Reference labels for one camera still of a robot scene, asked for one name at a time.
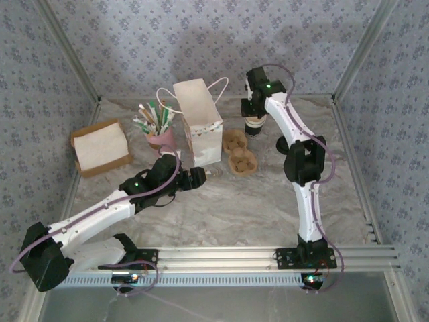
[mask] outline white napkin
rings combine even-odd
[[[74,138],[74,149],[82,171],[128,155],[127,138],[118,123]]]

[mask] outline white rope handle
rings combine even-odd
[[[220,79],[216,80],[212,85],[210,85],[210,86],[208,86],[208,87],[207,87],[207,89],[210,89],[212,86],[216,85],[217,83],[219,83],[220,81],[223,81],[223,80],[227,81],[227,83],[225,84],[225,86],[224,86],[224,87],[223,87],[223,89],[221,90],[221,93],[220,93],[220,94],[219,94],[219,96],[217,97],[216,101],[214,101],[214,104],[215,104],[215,105],[216,105],[217,101],[221,98],[221,96],[222,96],[223,92],[225,91],[225,89],[227,88],[228,83],[229,83],[229,79],[228,79],[228,77],[221,77]],[[160,100],[160,95],[159,95],[159,93],[160,93],[160,90],[161,90],[161,89],[165,90],[165,92],[167,92],[168,94],[170,94],[171,96],[173,96],[175,99],[177,99],[177,97],[176,97],[172,92],[170,92],[169,90],[167,90],[167,89],[166,89],[166,88],[164,88],[164,87],[160,87],[159,89],[157,89],[157,90],[156,90],[156,100],[158,101],[158,103],[159,103],[159,104],[160,104],[164,109],[167,109],[168,111],[171,111],[171,112],[173,112],[173,113],[177,113],[177,114],[183,114],[183,112],[181,112],[181,111],[177,111],[177,110],[175,110],[175,109],[172,109],[172,108],[167,107],[167,106],[165,106],[164,104],[162,104],[162,102],[161,102],[161,100]]]
[[[160,87],[159,89],[157,89],[157,90],[156,90],[156,100],[158,101],[158,103],[159,103],[159,104],[160,104],[164,109],[167,109],[168,111],[171,111],[171,112],[173,112],[173,113],[177,113],[177,114],[183,114],[183,112],[181,112],[181,111],[177,111],[177,110],[172,109],[172,108],[170,108],[170,107],[167,107],[167,106],[165,106],[164,104],[162,104],[162,103],[161,103],[161,101],[160,101],[160,96],[159,96],[160,89],[165,90],[165,92],[167,92],[168,94],[170,94],[171,96],[173,96],[175,99],[177,99],[177,97],[176,97],[172,92],[170,92],[169,90],[167,90],[167,89],[165,89],[165,88],[163,88],[163,87]]]
[[[221,93],[219,94],[219,96],[217,97],[216,101],[214,101],[214,104],[216,105],[217,101],[221,98],[223,92],[225,91],[225,89],[228,86],[229,83],[229,79],[228,77],[221,77],[220,79],[218,79],[217,81],[215,81],[212,85],[210,85],[209,87],[207,87],[207,89],[210,89],[213,85],[216,85],[217,83],[219,83],[220,81],[226,80],[227,83],[225,84],[225,86],[223,87],[223,89],[221,90]]]

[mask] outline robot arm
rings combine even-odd
[[[314,220],[315,217],[320,229],[323,229],[317,184],[313,185],[313,198],[311,193],[312,184],[320,180],[323,172],[325,151],[309,138],[314,136],[314,133],[306,127],[290,101],[286,102],[288,96],[280,81],[271,82],[266,77],[263,67],[254,68],[246,75],[245,88],[248,95],[247,99],[241,100],[241,114],[243,117],[258,118],[270,114],[283,133],[277,147],[286,154],[284,172],[294,187],[300,218],[298,247],[295,250],[293,267],[297,267],[295,264],[299,263],[299,267],[311,267],[313,263],[330,258],[332,253]],[[317,139],[326,143],[322,136],[317,136]]]
[[[302,133],[302,131],[300,131],[298,127],[294,125],[294,123],[286,113],[286,110],[284,108],[285,100],[286,100],[285,93],[274,93],[271,97],[265,100],[265,110],[274,118],[275,122],[279,125],[280,130],[282,131],[286,139],[286,143],[288,147],[294,146],[294,144],[298,142],[306,142],[307,144],[310,145],[310,148],[314,148],[316,144],[313,144],[311,141],[309,141],[308,136],[305,136]],[[298,123],[300,127],[306,131],[306,133],[314,135],[313,132],[306,127],[304,122],[302,122],[298,114],[295,112],[295,109],[292,107],[292,104],[290,102],[288,104],[289,104],[290,113],[293,115],[296,123]],[[304,157],[303,164],[305,164],[305,158],[306,157],[307,159],[311,158],[311,151],[308,151],[308,153],[306,153],[304,150],[302,150],[302,156]],[[316,228],[314,224],[313,216],[312,216],[310,185],[315,180],[320,179],[320,175],[318,177],[317,176],[312,177],[310,175],[309,177],[306,178],[305,177],[306,175],[302,174],[301,176],[298,175],[298,177],[296,178],[293,173],[293,172],[296,172],[296,169],[292,168],[294,166],[295,164],[290,164],[290,162],[289,163],[285,162],[284,170],[288,180],[292,182],[292,186],[294,187],[296,199],[298,202],[298,214],[300,218],[300,228],[298,231],[298,235],[305,242],[315,242],[317,240],[322,239],[322,235],[320,234],[319,230]],[[314,187],[314,190],[315,190],[314,194],[316,195],[316,198],[314,200],[316,217],[318,221],[321,222],[319,198],[318,198],[318,185]]]
[[[32,225],[27,230],[21,251],[28,247],[30,250],[20,261],[37,289],[44,292],[54,288],[71,270],[116,264],[125,256],[126,262],[140,257],[138,249],[125,234],[99,243],[82,244],[112,224],[154,206],[160,197],[173,197],[178,191],[198,188],[206,181],[203,168],[183,171],[179,166],[178,169],[171,182],[165,185],[175,173],[176,157],[164,154],[152,169],[127,179],[118,190],[89,209],[49,227],[40,222]],[[162,185],[164,187],[158,192],[145,194]]]

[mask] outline small black cup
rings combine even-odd
[[[262,126],[265,123],[267,116],[264,115],[261,119],[257,117],[245,117],[245,133],[247,136],[253,138],[261,133]]]

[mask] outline pencil cup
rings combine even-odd
[[[160,156],[160,154],[158,153],[158,148],[162,144],[167,144],[173,149],[177,148],[176,141],[174,141],[174,135],[171,127],[169,127],[167,131],[165,131],[163,134],[159,136],[151,136],[150,134],[146,134],[146,138],[147,138],[147,141],[149,142],[150,147],[154,151],[154,154],[158,157]],[[172,152],[169,148],[165,146],[161,148],[161,151]]]

